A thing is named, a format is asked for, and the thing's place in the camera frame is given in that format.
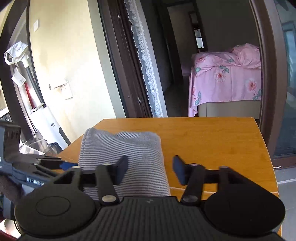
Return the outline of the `gloved left hand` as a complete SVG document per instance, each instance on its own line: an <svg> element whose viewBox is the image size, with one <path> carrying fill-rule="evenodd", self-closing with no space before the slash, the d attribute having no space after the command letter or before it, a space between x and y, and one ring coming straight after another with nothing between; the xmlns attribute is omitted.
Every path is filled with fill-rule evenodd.
<svg viewBox="0 0 296 241"><path fill-rule="evenodd" d="M1 194L3 195L3 218L13 221L18 228L15 218L15 205L23 195L22 184L13 177L1 175Z"/></svg>

